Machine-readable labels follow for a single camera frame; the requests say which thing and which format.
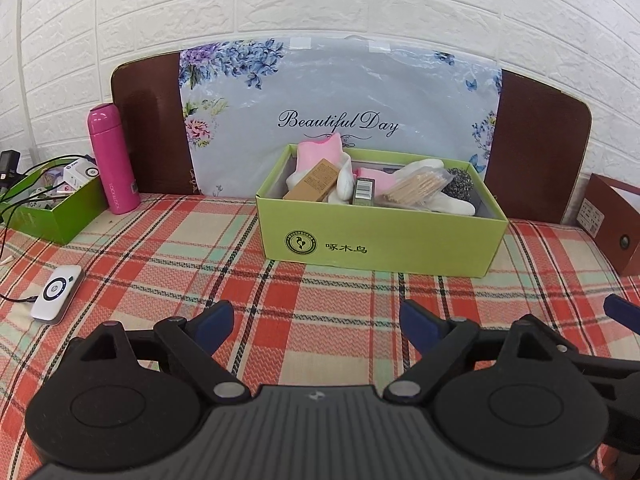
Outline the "bag of toothpicks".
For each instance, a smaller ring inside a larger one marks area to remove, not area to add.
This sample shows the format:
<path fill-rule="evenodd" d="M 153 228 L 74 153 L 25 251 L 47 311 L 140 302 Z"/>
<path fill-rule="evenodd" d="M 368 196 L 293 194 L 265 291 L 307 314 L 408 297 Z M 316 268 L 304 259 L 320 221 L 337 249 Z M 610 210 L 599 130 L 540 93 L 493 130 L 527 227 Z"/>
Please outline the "bag of toothpicks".
<path fill-rule="evenodd" d="M 374 202 L 385 207 L 420 209 L 451 180 L 445 168 L 419 168 L 401 177 Z"/>

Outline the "gold brown small box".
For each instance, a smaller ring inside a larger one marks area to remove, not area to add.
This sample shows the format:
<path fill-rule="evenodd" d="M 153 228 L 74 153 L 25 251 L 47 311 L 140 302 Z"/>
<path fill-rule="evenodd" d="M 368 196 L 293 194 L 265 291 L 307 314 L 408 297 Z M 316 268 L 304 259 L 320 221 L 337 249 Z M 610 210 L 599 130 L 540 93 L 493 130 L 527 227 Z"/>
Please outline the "gold brown small box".
<path fill-rule="evenodd" d="M 288 192 L 285 200 L 298 202 L 322 202 L 337 184 L 338 169 L 326 159 L 321 159 L 311 169 L 296 171 L 286 179 Z"/>

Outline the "white glove pink cuff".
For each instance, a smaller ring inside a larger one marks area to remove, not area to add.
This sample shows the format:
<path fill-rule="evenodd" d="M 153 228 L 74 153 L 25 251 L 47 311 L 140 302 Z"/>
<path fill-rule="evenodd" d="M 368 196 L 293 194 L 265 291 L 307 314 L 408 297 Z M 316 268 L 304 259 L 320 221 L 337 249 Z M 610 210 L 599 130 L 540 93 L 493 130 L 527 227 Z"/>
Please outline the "white glove pink cuff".
<path fill-rule="evenodd" d="M 297 145 L 295 171 L 285 180 L 288 194 L 291 194 L 318 165 L 321 165 L 322 170 L 332 166 L 332 174 L 336 175 L 336 179 L 331 186 L 325 185 L 322 188 L 323 194 L 319 198 L 316 198 L 319 191 L 314 190 L 314 195 L 309 196 L 308 200 L 348 204 L 352 200 L 355 177 L 352 172 L 352 158 L 343 150 L 342 139 L 338 133 L 333 133 L 323 140 L 307 140 Z"/>

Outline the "silver blue long box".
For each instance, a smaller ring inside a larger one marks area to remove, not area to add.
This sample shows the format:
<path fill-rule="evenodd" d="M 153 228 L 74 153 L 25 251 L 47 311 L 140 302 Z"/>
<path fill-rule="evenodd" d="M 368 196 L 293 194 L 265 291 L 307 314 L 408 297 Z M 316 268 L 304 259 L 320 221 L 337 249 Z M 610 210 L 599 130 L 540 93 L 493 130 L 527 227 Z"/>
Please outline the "silver blue long box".
<path fill-rule="evenodd" d="M 355 206 L 371 207 L 374 205 L 375 180 L 358 178 L 352 192 L 352 204 Z"/>

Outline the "plaid bed sheet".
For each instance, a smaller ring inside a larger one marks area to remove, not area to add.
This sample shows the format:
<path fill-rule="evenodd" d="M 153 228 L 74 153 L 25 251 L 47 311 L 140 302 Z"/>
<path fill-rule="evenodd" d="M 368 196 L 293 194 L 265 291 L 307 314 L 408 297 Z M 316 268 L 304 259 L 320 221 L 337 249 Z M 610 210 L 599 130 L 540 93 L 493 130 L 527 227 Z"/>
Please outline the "plaid bed sheet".
<path fill-rule="evenodd" d="M 30 316 L 58 266 L 84 277 L 62 321 Z M 148 195 L 130 214 L 101 214 L 58 246 L 20 232 L 1 265 L 1 474 L 39 465 L 24 413 L 76 336 L 106 320 L 145 330 L 171 315 L 193 318 L 221 299 L 234 305 L 216 359 L 250 387 L 265 384 L 383 388 L 418 356 L 398 325 L 411 298 L 443 318 L 489 327 L 536 315 L 580 351 L 634 360 L 637 336 L 608 318 L 606 296 L 639 298 L 591 238 L 572 226 L 513 220 L 484 278 L 442 278 L 268 260 L 249 200 Z"/>

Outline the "light green cardboard box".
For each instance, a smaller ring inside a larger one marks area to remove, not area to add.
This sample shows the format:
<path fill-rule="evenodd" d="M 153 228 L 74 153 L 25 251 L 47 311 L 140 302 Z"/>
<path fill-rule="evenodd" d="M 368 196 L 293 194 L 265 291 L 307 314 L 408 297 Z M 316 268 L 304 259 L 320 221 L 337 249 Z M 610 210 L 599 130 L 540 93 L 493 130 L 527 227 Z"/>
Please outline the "light green cardboard box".
<path fill-rule="evenodd" d="M 295 169 L 288 144 L 256 194 L 267 258 L 314 266 L 427 275 L 484 276 L 508 219 L 468 162 L 444 159 L 472 179 L 471 217 L 379 206 L 285 200 L 285 178 Z"/>

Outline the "white power bank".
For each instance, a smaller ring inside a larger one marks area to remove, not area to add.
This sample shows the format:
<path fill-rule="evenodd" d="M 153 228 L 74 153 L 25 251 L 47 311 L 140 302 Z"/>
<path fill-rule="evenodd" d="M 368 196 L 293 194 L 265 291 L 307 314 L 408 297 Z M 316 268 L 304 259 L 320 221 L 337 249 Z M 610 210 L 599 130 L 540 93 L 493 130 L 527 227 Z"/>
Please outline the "white power bank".
<path fill-rule="evenodd" d="M 84 271 L 77 264 L 55 268 L 32 304 L 30 316 L 38 322 L 50 325 L 61 322 L 83 277 Z"/>

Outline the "small green tray box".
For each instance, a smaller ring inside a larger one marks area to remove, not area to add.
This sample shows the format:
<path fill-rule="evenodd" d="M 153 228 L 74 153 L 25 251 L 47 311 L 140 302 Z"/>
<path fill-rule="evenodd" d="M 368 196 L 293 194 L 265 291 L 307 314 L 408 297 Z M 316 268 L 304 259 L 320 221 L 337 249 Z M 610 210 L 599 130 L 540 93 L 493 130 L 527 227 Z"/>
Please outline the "small green tray box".
<path fill-rule="evenodd" d="M 96 161 L 89 155 L 40 162 L 1 192 L 1 225 L 59 245 L 107 210 Z"/>

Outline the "dark brown wooden headboard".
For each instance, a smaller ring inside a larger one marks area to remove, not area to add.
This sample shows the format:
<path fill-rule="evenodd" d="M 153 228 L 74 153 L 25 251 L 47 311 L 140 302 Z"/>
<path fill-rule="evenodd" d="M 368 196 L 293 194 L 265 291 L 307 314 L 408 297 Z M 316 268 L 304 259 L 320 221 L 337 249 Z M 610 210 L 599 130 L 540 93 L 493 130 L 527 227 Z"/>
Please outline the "dark brown wooden headboard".
<path fill-rule="evenodd" d="M 112 97 L 140 191 L 192 195 L 176 52 L 115 68 Z M 570 204 L 591 129 L 582 101 L 523 75 L 502 75 L 485 182 L 510 218 L 559 223 Z"/>

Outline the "pink thermos bottle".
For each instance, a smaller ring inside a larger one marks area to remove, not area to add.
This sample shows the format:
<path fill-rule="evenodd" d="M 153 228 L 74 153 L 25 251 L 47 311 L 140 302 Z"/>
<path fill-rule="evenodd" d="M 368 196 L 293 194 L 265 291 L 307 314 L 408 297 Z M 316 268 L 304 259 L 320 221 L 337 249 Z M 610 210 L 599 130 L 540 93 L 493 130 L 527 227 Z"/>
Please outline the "pink thermos bottle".
<path fill-rule="evenodd" d="M 87 118 L 87 126 L 111 212 L 126 214 L 136 209 L 141 200 L 117 107 L 114 104 L 93 107 Z"/>

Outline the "floral plastic wrapped pillow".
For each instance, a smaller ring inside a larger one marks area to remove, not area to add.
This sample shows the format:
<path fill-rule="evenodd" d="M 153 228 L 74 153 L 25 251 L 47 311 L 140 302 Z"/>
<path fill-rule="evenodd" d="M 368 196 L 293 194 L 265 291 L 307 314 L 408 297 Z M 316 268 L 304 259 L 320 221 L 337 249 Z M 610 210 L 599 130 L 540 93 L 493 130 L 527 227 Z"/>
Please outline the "floral plastic wrapped pillow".
<path fill-rule="evenodd" d="M 286 146 L 431 155 L 487 168 L 503 88 L 486 58 L 363 39 L 224 40 L 183 50 L 178 88 L 198 189 L 250 197 Z"/>

